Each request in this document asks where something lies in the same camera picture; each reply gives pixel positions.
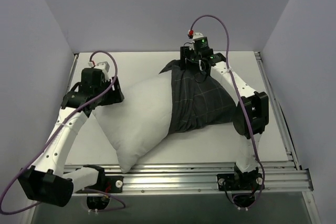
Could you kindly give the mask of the white pillow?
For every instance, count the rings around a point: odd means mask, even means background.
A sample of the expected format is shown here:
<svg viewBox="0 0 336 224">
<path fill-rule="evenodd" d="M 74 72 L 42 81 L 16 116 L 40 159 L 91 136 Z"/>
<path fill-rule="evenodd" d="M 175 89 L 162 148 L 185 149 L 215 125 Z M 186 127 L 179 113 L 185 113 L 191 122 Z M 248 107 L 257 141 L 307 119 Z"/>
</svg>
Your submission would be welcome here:
<svg viewBox="0 0 336 224">
<path fill-rule="evenodd" d="M 121 103 L 98 107 L 93 114 L 127 173 L 169 133 L 172 117 L 171 72 L 123 90 Z"/>
</svg>

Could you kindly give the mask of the dark grey checked pillowcase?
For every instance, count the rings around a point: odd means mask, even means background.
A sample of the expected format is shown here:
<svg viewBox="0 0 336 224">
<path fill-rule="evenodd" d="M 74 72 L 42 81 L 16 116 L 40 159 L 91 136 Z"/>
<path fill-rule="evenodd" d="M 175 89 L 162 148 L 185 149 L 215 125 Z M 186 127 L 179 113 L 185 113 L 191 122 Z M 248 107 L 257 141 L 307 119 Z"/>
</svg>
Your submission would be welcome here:
<svg viewBox="0 0 336 224">
<path fill-rule="evenodd" d="M 180 60 L 170 61 L 160 73 L 168 71 L 172 87 L 169 134 L 232 121 L 236 103 L 214 78 L 203 76 L 197 67 L 183 70 Z"/>
</svg>

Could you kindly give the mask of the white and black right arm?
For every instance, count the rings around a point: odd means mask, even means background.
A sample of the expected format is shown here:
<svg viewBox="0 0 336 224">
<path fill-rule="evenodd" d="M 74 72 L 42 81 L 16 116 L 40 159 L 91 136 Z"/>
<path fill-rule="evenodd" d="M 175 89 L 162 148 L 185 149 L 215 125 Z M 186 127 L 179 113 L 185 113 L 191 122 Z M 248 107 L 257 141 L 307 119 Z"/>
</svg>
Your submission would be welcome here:
<svg viewBox="0 0 336 224">
<path fill-rule="evenodd" d="M 265 170 L 258 155 L 259 141 L 269 123 L 269 98 L 249 86 L 229 65 L 228 53 L 215 53 L 201 33 L 190 34 L 190 42 L 181 49 L 180 59 L 187 68 L 195 68 L 205 77 L 216 80 L 231 97 L 238 99 L 233 127 L 239 135 L 239 149 L 233 182 L 244 189 L 251 182 L 261 185 Z"/>
</svg>

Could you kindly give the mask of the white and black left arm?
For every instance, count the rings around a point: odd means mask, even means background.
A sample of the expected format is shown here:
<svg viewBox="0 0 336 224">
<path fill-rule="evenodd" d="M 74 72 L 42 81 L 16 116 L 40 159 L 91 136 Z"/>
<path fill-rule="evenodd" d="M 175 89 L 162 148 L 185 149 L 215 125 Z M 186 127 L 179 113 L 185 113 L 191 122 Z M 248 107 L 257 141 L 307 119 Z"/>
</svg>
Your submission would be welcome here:
<svg viewBox="0 0 336 224">
<path fill-rule="evenodd" d="M 84 165 L 67 174 L 64 167 L 74 140 L 91 112 L 98 106 L 120 103 L 123 99 L 118 78 L 109 77 L 107 62 L 82 70 L 81 80 L 62 100 L 47 146 L 18 177 L 28 199 L 63 207 L 73 193 L 86 188 L 94 192 L 106 189 L 102 167 Z"/>
</svg>

